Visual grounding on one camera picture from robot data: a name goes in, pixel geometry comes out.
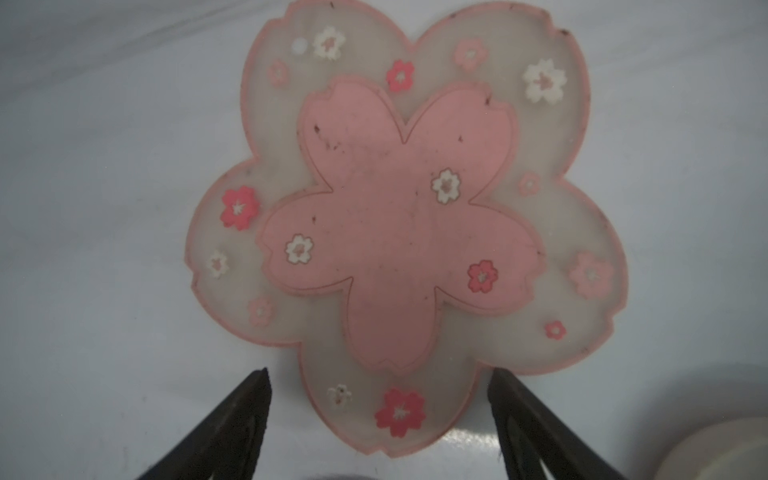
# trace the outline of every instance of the hot pink flower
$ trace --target hot pink flower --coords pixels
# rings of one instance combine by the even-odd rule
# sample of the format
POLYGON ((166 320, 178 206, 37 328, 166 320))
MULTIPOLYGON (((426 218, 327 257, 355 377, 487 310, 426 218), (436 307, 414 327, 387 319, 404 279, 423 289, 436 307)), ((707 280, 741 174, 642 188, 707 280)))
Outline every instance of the hot pink flower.
POLYGON ((358 77, 337 78, 304 104, 301 151, 319 186, 266 214, 263 271, 288 293, 342 290, 345 339, 367 368, 417 368, 444 302, 487 314, 532 297, 538 235, 479 196, 506 169, 514 131, 508 107, 488 96, 455 84, 407 125, 381 88, 358 77), (432 188, 445 169, 461 178, 461 195, 442 203, 432 188), (311 239, 306 262, 286 257, 297 235, 311 239))
POLYGON ((537 194, 538 189, 538 175, 533 172, 527 172, 518 183, 518 190, 523 197, 537 194))
POLYGON ((563 325, 563 322, 561 322, 560 320, 555 320, 554 322, 547 323, 544 326, 544 330, 547 332, 547 337, 554 340, 562 339, 566 333, 565 326, 563 325))
POLYGON ((275 306, 268 296, 260 296, 248 302, 248 321, 253 326, 267 326, 275 315, 275 306))
POLYGON ((488 49, 479 38, 461 40, 453 52, 453 61, 464 71, 472 72, 488 58, 488 49))
POLYGON ((576 284, 576 292, 586 299, 608 295, 613 288, 613 275, 613 266, 595 258, 590 252, 580 252, 576 256, 576 265, 568 273, 576 284))
POLYGON ((488 293, 493 290, 493 283, 498 280, 498 271, 493 267, 493 262, 483 260, 471 265, 467 270, 469 275, 469 289, 474 292, 488 293))
POLYGON ((418 430, 427 415, 424 414, 424 399, 416 392, 403 393, 390 389, 384 394, 384 408, 376 412, 376 426, 389 428, 393 437, 404 437, 408 429, 418 430))
POLYGON ((259 201, 253 188, 243 186, 227 190, 221 201, 227 206, 220 217, 225 227, 234 225, 238 230, 245 230, 250 225, 250 219, 259 214, 259 201))
POLYGON ((413 70, 413 63, 410 61, 403 63, 402 60, 396 60, 392 68, 386 72, 386 82, 389 84, 389 90, 410 90, 413 86, 413 70))
POLYGON ((288 83, 288 66, 281 60, 275 60, 266 70, 266 76, 270 78, 273 87, 282 87, 288 83))

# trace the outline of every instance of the silicone mat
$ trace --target silicone mat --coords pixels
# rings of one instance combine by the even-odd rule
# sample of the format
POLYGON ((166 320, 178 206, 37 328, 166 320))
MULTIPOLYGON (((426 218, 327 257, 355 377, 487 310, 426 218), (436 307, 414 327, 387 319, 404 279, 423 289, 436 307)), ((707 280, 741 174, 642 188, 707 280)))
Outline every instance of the silicone mat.
POLYGON ((612 332, 624 253, 563 178, 589 101, 576 41, 537 8, 476 5, 411 43, 363 3, 293 3, 246 60, 254 158, 192 219, 195 295, 239 337, 296 348, 344 442, 421 449, 481 368, 551 372, 612 332))

